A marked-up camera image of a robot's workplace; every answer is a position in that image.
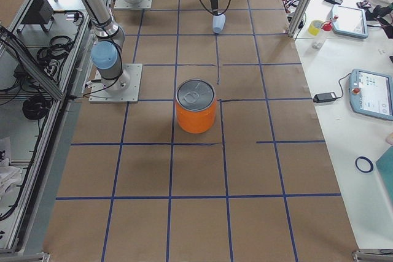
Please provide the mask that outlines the light blue plastic cup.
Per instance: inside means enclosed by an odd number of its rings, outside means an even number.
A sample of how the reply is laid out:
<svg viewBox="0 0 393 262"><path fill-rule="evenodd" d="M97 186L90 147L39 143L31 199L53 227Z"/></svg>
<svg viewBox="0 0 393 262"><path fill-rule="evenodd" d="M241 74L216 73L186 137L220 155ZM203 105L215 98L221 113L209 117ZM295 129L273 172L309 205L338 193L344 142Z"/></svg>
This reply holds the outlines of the light blue plastic cup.
<svg viewBox="0 0 393 262"><path fill-rule="evenodd" d="M212 18L212 31L214 34L220 34L224 30L226 16L224 14L214 15Z"/></svg>

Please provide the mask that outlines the orange can silver lid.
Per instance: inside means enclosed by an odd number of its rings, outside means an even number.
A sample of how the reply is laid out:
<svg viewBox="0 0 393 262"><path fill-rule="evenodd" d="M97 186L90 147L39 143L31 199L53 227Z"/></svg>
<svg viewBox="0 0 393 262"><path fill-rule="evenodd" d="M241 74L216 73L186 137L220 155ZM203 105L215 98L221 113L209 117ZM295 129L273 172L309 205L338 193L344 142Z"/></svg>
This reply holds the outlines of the orange can silver lid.
<svg viewBox="0 0 393 262"><path fill-rule="evenodd" d="M186 132L201 134L210 129L216 117L216 93L201 79L181 83L176 91L176 120Z"/></svg>

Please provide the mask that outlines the yellow tape roll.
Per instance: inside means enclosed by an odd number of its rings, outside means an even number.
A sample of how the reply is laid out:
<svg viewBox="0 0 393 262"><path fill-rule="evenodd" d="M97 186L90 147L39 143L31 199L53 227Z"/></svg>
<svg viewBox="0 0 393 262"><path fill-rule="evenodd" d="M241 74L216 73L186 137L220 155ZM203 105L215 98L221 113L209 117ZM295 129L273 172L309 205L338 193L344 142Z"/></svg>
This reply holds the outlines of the yellow tape roll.
<svg viewBox="0 0 393 262"><path fill-rule="evenodd" d="M321 30L322 24L323 24L323 21L321 21L321 20L311 21L311 23L309 24L309 27L308 27L308 32L312 36L317 36L319 31Z"/></svg>

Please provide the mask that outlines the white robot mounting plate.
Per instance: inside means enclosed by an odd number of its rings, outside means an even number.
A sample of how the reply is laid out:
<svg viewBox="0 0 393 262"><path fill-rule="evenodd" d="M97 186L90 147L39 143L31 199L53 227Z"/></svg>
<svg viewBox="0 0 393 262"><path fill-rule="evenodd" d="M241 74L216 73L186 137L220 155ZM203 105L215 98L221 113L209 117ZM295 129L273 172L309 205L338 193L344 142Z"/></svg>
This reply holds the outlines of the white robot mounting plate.
<svg viewBox="0 0 393 262"><path fill-rule="evenodd" d="M123 74L118 81L111 87L112 82L103 80L98 71L95 79L101 79L100 82L92 86L93 94L89 95L91 103L122 103L137 102L142 77L142 64L123 64Z"/></svg>

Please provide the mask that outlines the far teach pendant tablet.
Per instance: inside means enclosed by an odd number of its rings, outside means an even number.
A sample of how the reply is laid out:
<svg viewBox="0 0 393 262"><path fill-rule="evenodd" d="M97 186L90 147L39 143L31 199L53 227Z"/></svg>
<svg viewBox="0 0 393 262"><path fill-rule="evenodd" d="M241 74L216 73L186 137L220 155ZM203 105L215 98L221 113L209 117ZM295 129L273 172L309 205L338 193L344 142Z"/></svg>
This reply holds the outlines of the far teach pendant tablet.
<svg viewBox="0 0 393 262"><path fill-rule="evenodd" d="M330 11L330 17L335 19L333 22L334 33L359 39L368 37L366 16L363 9L335 4Z"/></svg>

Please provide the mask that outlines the teach pendant tablet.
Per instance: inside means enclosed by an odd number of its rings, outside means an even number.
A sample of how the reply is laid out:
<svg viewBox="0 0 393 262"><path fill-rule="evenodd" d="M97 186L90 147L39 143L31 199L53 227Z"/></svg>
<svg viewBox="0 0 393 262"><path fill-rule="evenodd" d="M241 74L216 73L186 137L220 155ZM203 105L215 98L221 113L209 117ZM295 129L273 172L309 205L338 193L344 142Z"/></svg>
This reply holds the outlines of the teach pendant tablet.
<svg viewBox="0 0 393 262"><path fill-rule="evenodd" d="M335 4L330 11L330 17L335 19L333 22L334 33L359 39L368 37L366 16L363 9Z"/></svg>
<svg viewBox="0 0 393 262"><path fill-rule="evenodd" d="M353 69L349 76L349 103L355 113L392 121L392 77Z"/></svg>

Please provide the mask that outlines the black power adapter brick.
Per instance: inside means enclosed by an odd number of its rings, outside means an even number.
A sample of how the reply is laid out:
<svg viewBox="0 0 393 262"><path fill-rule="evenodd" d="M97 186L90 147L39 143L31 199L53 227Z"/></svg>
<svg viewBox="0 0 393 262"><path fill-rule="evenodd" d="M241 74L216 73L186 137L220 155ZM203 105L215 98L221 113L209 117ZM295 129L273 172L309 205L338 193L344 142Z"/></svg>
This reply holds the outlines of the black power adapter brick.
<svg viewBox="0 0 393 262"><path fill-rule="evenodd" d="M314 103L333 102L335 100L337 100L337 96L334 92L318 93L313 97Z"/></svg>

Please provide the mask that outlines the near teach pendant tablet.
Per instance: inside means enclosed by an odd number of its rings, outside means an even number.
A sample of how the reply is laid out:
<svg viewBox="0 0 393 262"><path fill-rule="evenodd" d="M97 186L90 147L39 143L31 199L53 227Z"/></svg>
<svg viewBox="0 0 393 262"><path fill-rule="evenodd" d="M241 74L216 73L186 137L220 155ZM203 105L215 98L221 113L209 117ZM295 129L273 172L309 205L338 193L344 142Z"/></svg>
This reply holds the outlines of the near teach pendant tablet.
<svg viewBox="0 0 393 262"><path fill-rule="evenodd" d="M392 121L392 77L353 69L349 76L349 103L355 113Z"/></svg>

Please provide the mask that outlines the teal green board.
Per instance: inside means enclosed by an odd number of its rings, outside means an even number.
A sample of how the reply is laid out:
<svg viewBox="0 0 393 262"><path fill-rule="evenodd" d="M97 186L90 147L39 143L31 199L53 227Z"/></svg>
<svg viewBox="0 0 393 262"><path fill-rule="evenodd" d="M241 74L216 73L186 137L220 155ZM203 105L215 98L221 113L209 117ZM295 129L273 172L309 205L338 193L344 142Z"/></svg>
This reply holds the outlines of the teal green board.
<svg viewBox="0 0 393 262"><path fill-rule="evenodd" d="M387 192L392 195L392 146L376 161L376 166Z"/></svg>

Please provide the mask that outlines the crumpled white cloth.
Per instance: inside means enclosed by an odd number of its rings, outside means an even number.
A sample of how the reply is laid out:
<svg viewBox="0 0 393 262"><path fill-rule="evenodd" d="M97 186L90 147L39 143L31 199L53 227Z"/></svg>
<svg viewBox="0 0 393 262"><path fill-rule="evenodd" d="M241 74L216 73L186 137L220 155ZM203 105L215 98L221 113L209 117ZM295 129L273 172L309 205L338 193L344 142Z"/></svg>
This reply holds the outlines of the crumpled white cloth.
<svg viewBox="0 0 393 262"><path fill-rule="evenodd" d="M1 198L22 183L22 169L12 166L10 137L1 139Z"/></svg>

